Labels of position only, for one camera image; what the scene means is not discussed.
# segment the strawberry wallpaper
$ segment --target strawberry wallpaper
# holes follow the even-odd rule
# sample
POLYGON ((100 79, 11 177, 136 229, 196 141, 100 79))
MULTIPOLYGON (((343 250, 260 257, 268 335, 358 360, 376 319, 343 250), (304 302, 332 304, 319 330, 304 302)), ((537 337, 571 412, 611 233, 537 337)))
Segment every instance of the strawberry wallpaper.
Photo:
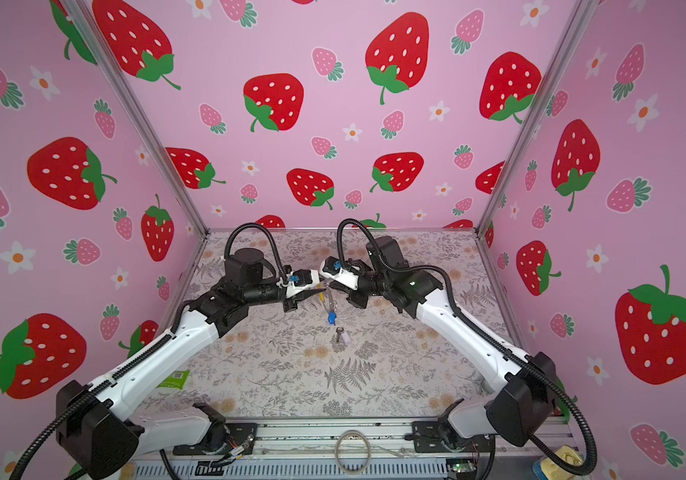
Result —
POLYGON ((94 0, 205 221, 472 226, 574 0, 94 0))
MULTIPOLYGON (((0 0, 0 478, 156 335, 198 238, 59 2, 0 0)), ((63 478, 50 440, 26 477, 63 478)))
POLYGON ((686 478, 686 9, 599 5, 498 209, 485 238, 594 477, 686 478))

